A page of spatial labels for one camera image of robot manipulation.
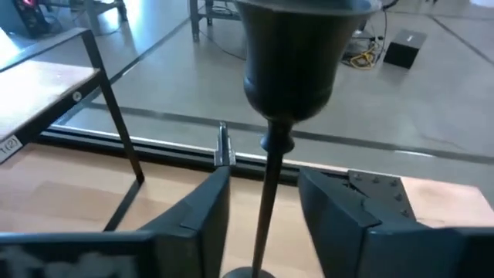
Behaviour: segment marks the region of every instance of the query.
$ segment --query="gray floor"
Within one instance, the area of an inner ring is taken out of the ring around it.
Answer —
[[[266,125],[244,96],[243,61],[225,54],[204,35],[200,43],[193,43],[188,23],[162,39],[187,18],[186,1],[127,2],[129,23],[119,32],[98,38],[109,76],[122,73],[157,42],[159,46],[113,84],[131,135],[214,147],[216,127],[210,125],[211,120],[228,120],[242,127]],[[109,22],[108,29],[115,20],[116,12],[102,18]],[[383,35],[384,15],[375,15],[367,28]],[[357,139],[370,145],[297,138],[289,157],[479,185],[494,196],[491,164],[371,148],[377,142],[397,149],[494,157],[494,110],[490,109],[494,103],[494,8],[468,0],[439,0],[435,6],[402,0],[388,13],[387,43],[403,28],[428,34],[410,70],[381,63],[371,71],[341,65],[327,107],[295,128],[305,134]],[[210,28],[203,22],[201,29],[226,51],[245,56],[239,22],[215,20]],[[82,52],[80,43],[74,42],[42,59],[88,64],[83,56],[67,56],[68,49]],[[66,125],[114,131],[103,102],[96,98]],[[260,133],[243,129],[232,131],[235,149],[263,154],[258,146]]]

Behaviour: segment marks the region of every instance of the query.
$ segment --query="floor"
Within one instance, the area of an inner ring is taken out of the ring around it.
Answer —
[[[237,151],[263,154],[258,141],[266,121],[244,96],[244,62],[218,47],[245,56],[240,23],[202,22],[201,41],[193,43],[186,1],[128,0],[127,7],[129,22],[97,41],[131,135],[214,147],[218,121],[226,120]],[[101,21],[112,32],[116,11]],[[403,0],[387,21],[387,43],[403,28],[428,35],[413,67],[340,66],[329,104],[295,127],[288,157],[478,185],[494,195],[494,8]],[[367,28],[383,35],[384,14]],[[74,50],[83,53],[80,42],[39,59],[89,65],[83,55],[67,55]],[[58,124],[114,132],[102,97]]]
[[[118,231],[168,210],[208,173],[142,163],[146,181]],[[126,159],[29,144],[0,166],[0,232],[99,232],[134,181]],[[402,178],[419,222],[493,226],[476,188]],[[222,272],[251,263],[262,183],[230,181],[230,221]],[[279,186],[263,266],[279,277],[321,277],[295,187]]]

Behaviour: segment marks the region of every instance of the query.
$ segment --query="black box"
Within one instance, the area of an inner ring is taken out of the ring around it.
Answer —
[[[384,62],[410,69],[426,37],[422,32],[402,29],[389,44]]]

